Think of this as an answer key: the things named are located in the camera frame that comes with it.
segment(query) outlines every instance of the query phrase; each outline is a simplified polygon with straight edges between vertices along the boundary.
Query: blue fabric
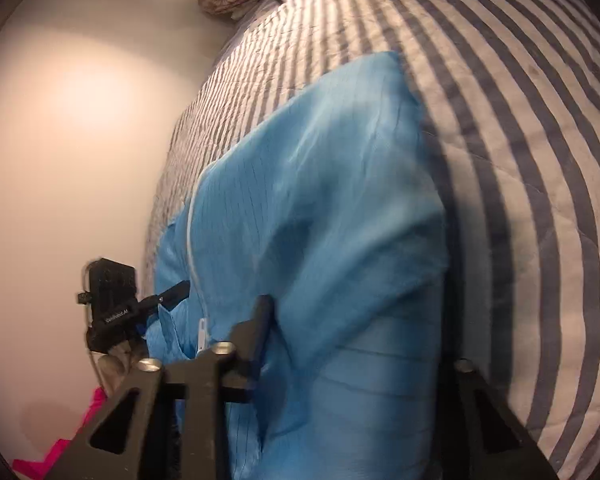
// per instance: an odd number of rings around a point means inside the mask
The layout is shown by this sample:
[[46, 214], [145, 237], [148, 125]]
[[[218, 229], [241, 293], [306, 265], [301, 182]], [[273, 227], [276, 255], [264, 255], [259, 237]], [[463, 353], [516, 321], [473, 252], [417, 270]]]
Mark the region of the blue fabric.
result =
[[446, 247], [419, 120], [395, 54], [346, 64], [208, 168], [165, 232], [156, 291], [192, 291], [148, 327], [153, 357], [192, 358], [205, 311], [222, 340], [276, 299], [254, 402], [227, 407], [234, 479], [420, 476]]

